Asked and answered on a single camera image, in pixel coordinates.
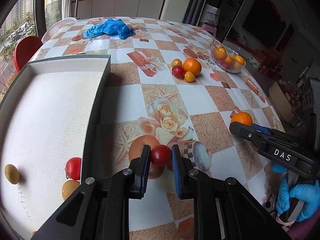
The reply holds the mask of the blue gloved right hand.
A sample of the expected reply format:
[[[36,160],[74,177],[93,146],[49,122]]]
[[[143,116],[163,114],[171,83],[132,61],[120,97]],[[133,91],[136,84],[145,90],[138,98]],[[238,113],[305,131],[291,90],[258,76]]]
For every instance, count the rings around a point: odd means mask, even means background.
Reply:
[[[290,198],[297,198],[304,202],[304,206],[297,216],[297,222],[311,218],[319,208],[319,181],[316,180],[314,184],[298,184],[289,189],[287,176],[284,176],[276,203],[276,210],[279,214],[289,209]]]

